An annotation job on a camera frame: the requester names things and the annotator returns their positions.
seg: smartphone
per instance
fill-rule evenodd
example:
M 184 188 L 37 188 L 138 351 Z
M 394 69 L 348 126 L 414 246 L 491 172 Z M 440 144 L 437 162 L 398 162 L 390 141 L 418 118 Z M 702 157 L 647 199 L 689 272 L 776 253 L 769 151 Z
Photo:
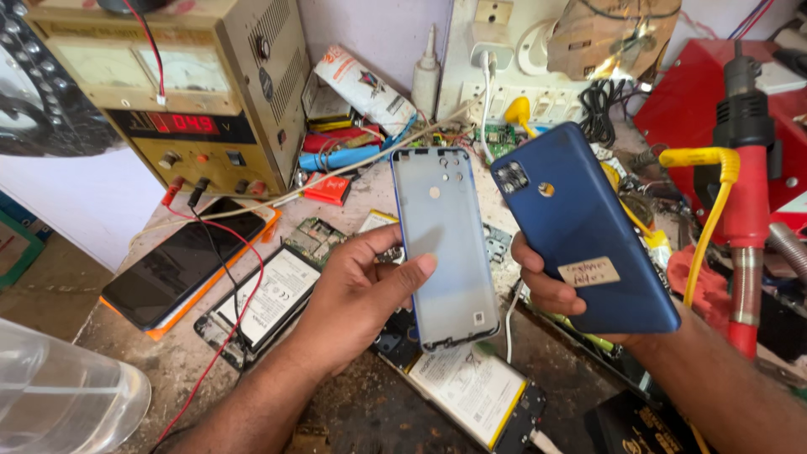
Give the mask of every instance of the smartphone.
M 390 163 L 406 255 L 437 256 L 434 274 L 412 295 L 423 350 L 498 333 L 470 156 L 459 148 L 399 149 Z
M 222 198 L 202 216 L 242 207 Z M 255 238 L 266 222 L 253 212 L 217 219 L 247 240 Z M 245 244 L 232 233 L 208 226 L 226 262 Z M 210 238 L 201 223 L 186 224 L 145 257 L 114 278 L 101 297 L 143 331 L 151 330 L 191 293 L 221 268 Z
M 491 165 L 545 273 L 587 304 L 584 333 L 668 333 L 681 320 L 600 163 L 575 123 L 561 124 Z

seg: glue bottle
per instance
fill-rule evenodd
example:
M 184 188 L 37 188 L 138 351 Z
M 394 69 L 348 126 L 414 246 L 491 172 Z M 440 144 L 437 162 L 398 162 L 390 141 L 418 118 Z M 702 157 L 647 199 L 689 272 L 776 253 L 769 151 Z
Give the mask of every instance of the glue bottle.
M 437 86 L 440 84 L 440 65 L 434 54 L 434 24 L 429 29 L 429 41 L 426 43 L 426 52 L 415 63 L 415 73 L 412 76 L 412 102 L 419 108 L 426 118 L 434 117 L 434 106 L 437 103 Z

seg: clear plastic container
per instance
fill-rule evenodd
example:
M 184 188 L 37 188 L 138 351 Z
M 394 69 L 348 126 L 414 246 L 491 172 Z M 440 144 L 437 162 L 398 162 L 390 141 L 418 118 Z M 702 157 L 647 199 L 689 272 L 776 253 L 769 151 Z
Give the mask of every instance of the clear plastic container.
M 0 318 L 0 453 L 108 452 L 150 400 L 133 366 Z

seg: white cable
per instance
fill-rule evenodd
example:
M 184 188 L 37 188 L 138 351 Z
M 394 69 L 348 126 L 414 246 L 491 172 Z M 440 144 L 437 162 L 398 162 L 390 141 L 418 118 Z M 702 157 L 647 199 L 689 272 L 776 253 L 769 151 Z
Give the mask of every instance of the white cable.
M 436 122 L 435 124 L 432 124 L 431 126 L 429 126 L 428 128 L 426 128 L 426 129 L 424 129 L 422 131 L 415 132 L 411 136 L 407 137 L 406 139 L 403 139 L 401 142 L 391 146 L 390 148 L 385 149 L 382 152 L 377 153 L 377 154 L 375 154 L 373 156 L 370 156 L 369 158 L 367 158 L 367 159 L 365 159 L 363 161 L 360 161 L 360 162 L 357 162 L 355 164 L 351 164 L 350 166 L 342 167 L 339 170 L 335 170 L 333 172 L 330 172 L 330 173 L 326 174 L 325 176 L 323 176 L 322 179 L 335 177 L 335 176 L 344 174 L 345 172 L 350 172 L 353 169 L 357 169 L 359 167 L 366 166 L 367 164 L 370 164 L 371 162 L 378 161 L 379 159 L 387 156 L 389 153 L 392 153 L 393 151 L 395 151 L 397 149 L 400 149 L 400 148 L 405 147 L 406 145 L 409 145 L 410 143 L 415 141 L 418 137 L 421 137 L 424 134 L 427 134 L 429 132 L 437 130 L 438 128 L 441 128 L 443 125 L 450 123 L 453 119 L 455 119 L 458 116 L 465 113 L 465 111 L 468 110 L 471 106 L 474 106 L 476 103 L 478 103 L 479 100 L 482 99 L 486 93 L 487 93 L 487 89 L 485 90 L 485 93 L 480 93 L 476 98 L 474 98 L 473 101 L 466 104 L 464 107 L 460 107 L 453 114 L 449 115 L 448 117 L 444 118 L 443 120 L 440 120 L 440 121 Z M 237 209 L 237 210 L 233 210 L 231 212 L 220 212 L 220 213 L 217 213 L 217 214 L 211 214 L 211 215 L 207 215 L 207 216 L 202 216 L 202 219 L 204 219 L 204 220 L 219 219 L 220 217 L 235 216 L 236 214 L 255 211 L 255 210 L 259 209 L 260 207 L 272 207 L 272 206 L 274 206 L 274 204 L 276 204 L 278 202 L 281 202 L 281 201 L 284 201 L 286 199 L 289 199 L 291 196 L 297 194 L 298 192 L 304 191 L 304 190 L 308 189 L 309 187 L 314 186 L 315 184 L 317 184 L 317 182 L 307 183 L 307 184 L 305 184 L 305 185 L 303 185 L 301 187 L 298 187 L 298 188 L 294 189 L 293 191 L 289 191 L 284 195 L 281 195 L 281 196 L 279 196 L 279 197 L 277 197 L 275 199 L 272 199 L 272 200 L 268 200 L 266 202 L 263 202 L 262 204 L 259 204 L 259 205 L 253 206 L 253 207 Z M 171 227 L 171 226 L 174 226 L 174 225 L 189 224 L 191 222 L 196 222 L 196 220 L 195 219 L 193 219 L 193 220 L 187 219 L 187 220 L 182 220 L 182 221 L 167 222 L 165 224 L 155 225 L 153 227 L 143 229 L 139 233 L 137 233 L 134 237 L 132 237 L 131 240 L 129 240 L 129 249 L 131 249 L 132 245 L 135 244 L 135 240 L 137 240 L 137 238 L 140 238 L 140 236 L 142 236 L 142 235 L 144 235 L 146 233 L 153 232 L 153 231 L 159 230 L 159 229 L 164 229 L 165 227 Z
M 563 454 L 557 446 L 552 443 L 550 437 L 538 429 L 533 429 L 529 433 L 529 442 L 534 444 L 536 448 L 542 450 L 544 454 Z
M 510 307 L 507 309 L 507 315 L 504 317 L 504 331 L 507 333 L 507 364 L 510 364 L 510 359 L 512 358 L 512 336 L 510 335 L 510 317 L 512 316 L 512 312 L 516 309 L 516 303 L 518 299 L 521 297 L 521 290 L 524 289 L 524 280 L 518 283 L 518 287 L 516 288 L 516 295 L 512 298 L 512 303 L 510 303 Z
M 483 51 L 479 56 L 479 64 L 482 65 L 482 75 L 485 77 L 485 105 L 482 107 L 482 126 L 479 131 L 479 139 L 482 142 L 482 150 L 485 152 L 485 157 L 488 161 L 493 163 L 493 153 L 487 147 L 487 134 L 485 133 L 485 121 L 487 120 L 487 112 L 491 103 L 491 86 L 493 85 L 493 77 L 491 76 L 490 69 L 490 55 L 487 50 Z

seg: white wall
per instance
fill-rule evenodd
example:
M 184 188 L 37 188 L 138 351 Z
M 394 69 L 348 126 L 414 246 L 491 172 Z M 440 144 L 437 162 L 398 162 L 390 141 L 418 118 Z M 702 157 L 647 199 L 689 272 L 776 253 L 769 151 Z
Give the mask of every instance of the white wall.
M 88 158 L 0 156 L 0 191 L 113 272 L 165 194 L 129 148 Z
M 409 96 L 412 68 L 437 25 L 442 61 L 451 0 L 298 0 L 312 64 L 331 44 L 341 44 L 399 93 Z
M 766 40 L 777 28 L 790 19 L 800 0 L 775 0 L 767 13 L 754 25 L 745 36 L 745 40 Z M 731 32 L 757 6 L 759 0 L 683 0 L 681 9 L 689 14 L 692 20 L 711 27 L 721 39 L 727 39 Z M 678 19 L 678 25 L 670 38 L 670 48 L 664 56 L 663 66 L 671 65 L 690 38 L 705 38 L 703 33 L 695 31 L 687 25 L 684 18 Z

